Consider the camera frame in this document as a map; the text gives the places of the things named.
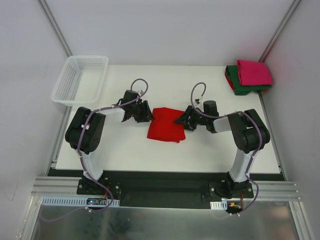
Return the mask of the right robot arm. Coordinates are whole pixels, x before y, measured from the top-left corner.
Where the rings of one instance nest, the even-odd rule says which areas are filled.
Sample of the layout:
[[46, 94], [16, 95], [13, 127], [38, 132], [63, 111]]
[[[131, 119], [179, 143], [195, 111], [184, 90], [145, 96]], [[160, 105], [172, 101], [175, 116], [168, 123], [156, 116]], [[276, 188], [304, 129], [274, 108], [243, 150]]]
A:
[[237, 147], [235, 159], [225, 180], [214, 188], [214, 193], [231, 199], [251, 186], [250, 171], [255, 157], [271, 138], [269, 130], [255, 109], [220, 116], [217, 103], [207, 100], [203, 103], [203, 111], [189, 105], [173, 123], [183, 125], [185, 130], [192, 132], [197, 126], [205, 126], [212, 134], [231, 132]]

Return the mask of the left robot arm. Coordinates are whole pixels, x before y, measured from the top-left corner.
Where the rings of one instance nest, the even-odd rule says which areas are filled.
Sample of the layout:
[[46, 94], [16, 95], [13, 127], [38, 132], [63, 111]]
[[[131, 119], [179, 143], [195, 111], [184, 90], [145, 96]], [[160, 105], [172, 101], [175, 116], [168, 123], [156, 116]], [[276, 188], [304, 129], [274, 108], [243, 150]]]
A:
[[126, 90], [123, 97], [111, 107], [96, 111], [81, 106], [75, 112], [65, 133], [65, 140], [80, 158], [83, 175], [90, 179], [88, 188], [96, 195], [103, 193], [106, 182], [100, 160], [100, 141], [107, 123], [121, 123], [134, 118], [137, 123], [155, 119], [147, 100], [142, 100], [139, 92]]

